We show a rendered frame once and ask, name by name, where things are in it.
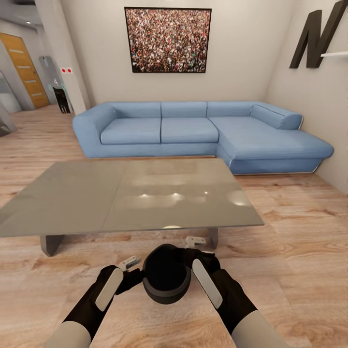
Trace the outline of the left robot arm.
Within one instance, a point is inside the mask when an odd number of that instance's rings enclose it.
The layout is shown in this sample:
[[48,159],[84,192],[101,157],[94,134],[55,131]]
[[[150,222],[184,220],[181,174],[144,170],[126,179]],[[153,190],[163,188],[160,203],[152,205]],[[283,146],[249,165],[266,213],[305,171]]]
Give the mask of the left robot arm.
[[114,295],[130,290],[147,276],[139,268],[129,272],[130,267],[140,262],[140,256],[132,256],[119,267],[109,265],[103,268],[96,282],[42,348],[89,348]]

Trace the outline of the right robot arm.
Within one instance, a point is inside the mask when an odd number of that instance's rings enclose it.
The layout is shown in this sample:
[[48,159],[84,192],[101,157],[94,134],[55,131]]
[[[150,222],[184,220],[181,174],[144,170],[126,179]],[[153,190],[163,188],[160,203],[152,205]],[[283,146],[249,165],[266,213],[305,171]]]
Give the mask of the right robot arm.
[[221,269],[215,253],[195,249],[203,237],[188,236],[185,248],[168,250],[176,263],[194,271],[237,348],[291,348],[244,293],[239,282]]

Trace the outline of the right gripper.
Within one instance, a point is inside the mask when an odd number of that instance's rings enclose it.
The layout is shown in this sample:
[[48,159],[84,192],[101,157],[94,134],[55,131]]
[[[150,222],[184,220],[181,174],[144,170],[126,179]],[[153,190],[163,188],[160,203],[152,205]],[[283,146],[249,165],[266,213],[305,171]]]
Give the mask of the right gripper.
[[195,250],[199,250],[199,249],[185,249],[185,248],[175,247],[173,250],[168,250],[168,254],[170,258],[174,259],[174,262],[184,263],[186,266],[189,267],[189,264],[188,264],[189,254]]

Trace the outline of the cauldron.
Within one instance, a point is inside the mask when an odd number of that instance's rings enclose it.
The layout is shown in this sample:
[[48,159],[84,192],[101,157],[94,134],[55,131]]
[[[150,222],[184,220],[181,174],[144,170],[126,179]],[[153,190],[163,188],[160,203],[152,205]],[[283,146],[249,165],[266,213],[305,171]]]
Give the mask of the cauldron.
[[177,302],[187,292],[191,282],[191,268],[184,263],[176,263],[169,257],[172,244],[158,246],[147,256],[143,270],[146,293],[157,303],[168,305]]

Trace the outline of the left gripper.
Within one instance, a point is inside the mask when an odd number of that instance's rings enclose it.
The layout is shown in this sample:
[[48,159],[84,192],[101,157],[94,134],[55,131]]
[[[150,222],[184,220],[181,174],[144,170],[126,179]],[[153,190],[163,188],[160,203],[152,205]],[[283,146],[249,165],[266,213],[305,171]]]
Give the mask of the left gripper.
[[127,286],[122,290],[122,291],[118,291],[116,293],[116,295],[119,295],[127,290],[130,290],[132,287],[138,285],[139,283],[141,283],[143,281],[143,278],[145,278],[147,276],[146,272],[144,270],[140,271],[139,268],[131,271],[131,272],[124,272],[128,275],[128,283]]

